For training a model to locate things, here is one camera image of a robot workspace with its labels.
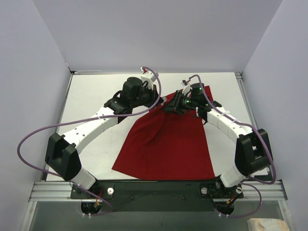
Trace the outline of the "red t-shirt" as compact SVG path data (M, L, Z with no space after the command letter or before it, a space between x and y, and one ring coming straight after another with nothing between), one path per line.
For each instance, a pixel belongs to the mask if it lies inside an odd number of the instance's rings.
M215 178L202 119L162 106L136 120L112 169L141 180Z

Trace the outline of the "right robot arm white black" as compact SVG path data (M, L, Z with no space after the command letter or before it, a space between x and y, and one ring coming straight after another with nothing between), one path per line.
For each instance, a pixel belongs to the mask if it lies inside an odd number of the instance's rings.
M235 144L233 166L218 177L222 187L236 186L256 172L272 166L267 132L263 129L257 130L230 115L220 103L209 99L203 84L186 85L163 105L163 111L166 113L183 115L188 110L195 111L197 117L217 127Z

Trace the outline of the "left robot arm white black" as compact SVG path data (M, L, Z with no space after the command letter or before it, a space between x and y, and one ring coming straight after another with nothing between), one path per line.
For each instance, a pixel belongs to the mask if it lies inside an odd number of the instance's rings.
M49 137L45 162L62 179L79 185L82 193L93 198L98 194L98 180L82 167L79 154L107 129L119 124L132 115L134 108L145 106L149 109L163 102L157 92L161 86L154 82L157 77L147 71L141 77L129 77L122 90L109 99L89 120L76 128Z

